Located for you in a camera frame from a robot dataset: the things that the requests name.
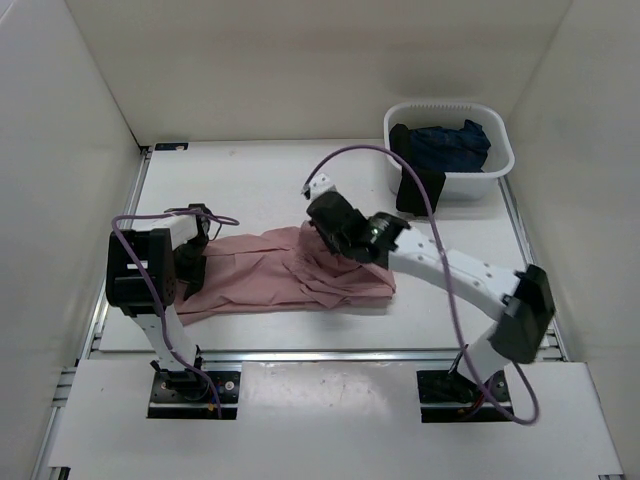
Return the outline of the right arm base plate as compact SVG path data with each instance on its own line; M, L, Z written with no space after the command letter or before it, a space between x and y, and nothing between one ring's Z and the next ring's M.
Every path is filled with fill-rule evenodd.
M419 370L416 377L423 424L509 421L475 383L456 372Z

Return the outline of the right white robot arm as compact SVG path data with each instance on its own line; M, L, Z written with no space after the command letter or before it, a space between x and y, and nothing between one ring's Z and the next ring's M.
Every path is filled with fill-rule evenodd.
M449 387L470 400L507 364L531 364L555 314L546 272L501 268L456 250L440 253L434 239L405 220L378 212L365 217L324 174L303 188L307 214L329 250L362 265L376 265L423 280L481 310L493 320L467 346L449 375Z

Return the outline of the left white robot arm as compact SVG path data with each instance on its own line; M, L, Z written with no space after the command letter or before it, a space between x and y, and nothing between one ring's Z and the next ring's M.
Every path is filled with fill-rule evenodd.
M187 300L204 285L212 212L191 203L156 215L112 219L106 297L143 330L157 359L160 381L188 400L210 390L200 349L189 340L174 302Z

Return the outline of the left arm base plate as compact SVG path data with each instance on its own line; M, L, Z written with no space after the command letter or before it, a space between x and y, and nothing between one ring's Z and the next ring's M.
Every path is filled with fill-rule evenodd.
M206 371L216 387L216 402L209 384L192 372L177 379L156 372L150 390L148 419L235 420L238 413L241 372Z

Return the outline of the pink trousers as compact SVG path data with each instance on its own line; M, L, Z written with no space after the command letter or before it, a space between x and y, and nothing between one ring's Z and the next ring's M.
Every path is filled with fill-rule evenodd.
M332 254L305 222L210 242L200 291L175 300L180 321L190 325L213 315L384 307L396 283L393 273Z

